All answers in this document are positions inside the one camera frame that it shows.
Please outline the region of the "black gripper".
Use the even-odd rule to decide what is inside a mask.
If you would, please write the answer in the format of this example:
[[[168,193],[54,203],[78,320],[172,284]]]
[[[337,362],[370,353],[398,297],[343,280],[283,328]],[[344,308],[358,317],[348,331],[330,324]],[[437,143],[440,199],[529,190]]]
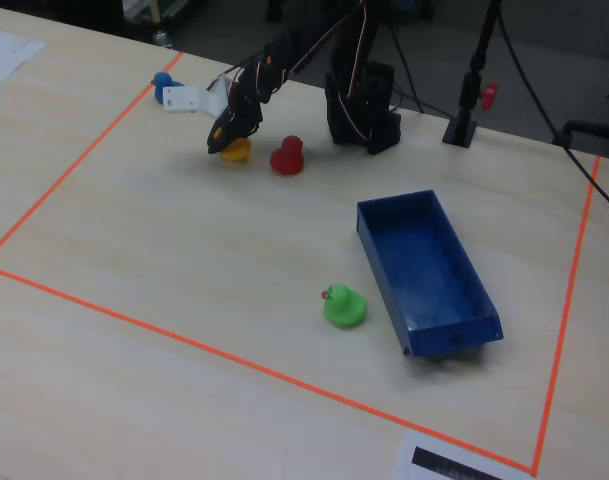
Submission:
[[[230,110],[214,122],[207,138],[209,154],[220,153],[237,138],[254,134],[263,120],[260,106],[241,106],[244,103],[267,103],[275,89],[275,65],[271,59],[252,60],[246,63],[233,81],[228,93]]]

